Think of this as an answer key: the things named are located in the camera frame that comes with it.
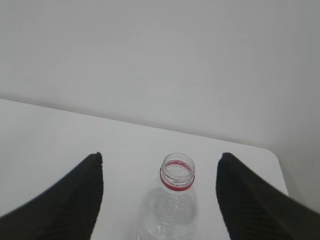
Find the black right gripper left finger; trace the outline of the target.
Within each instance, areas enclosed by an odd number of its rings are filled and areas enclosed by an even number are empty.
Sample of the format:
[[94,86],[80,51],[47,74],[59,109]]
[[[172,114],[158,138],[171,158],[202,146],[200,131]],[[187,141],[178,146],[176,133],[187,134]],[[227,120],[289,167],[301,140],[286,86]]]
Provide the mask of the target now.
[[0,218],[2,240],[89,240],[104,193],[103,159],[88,155],[46,191]]

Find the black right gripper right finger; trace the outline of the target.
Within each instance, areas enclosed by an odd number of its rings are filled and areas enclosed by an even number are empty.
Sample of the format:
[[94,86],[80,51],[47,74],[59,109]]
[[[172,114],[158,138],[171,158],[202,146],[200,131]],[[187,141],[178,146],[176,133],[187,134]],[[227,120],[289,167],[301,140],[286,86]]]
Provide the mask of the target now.
[[217,202],[232,240],[318,240],[320,215],[286,196],[233,154],[217,165]]

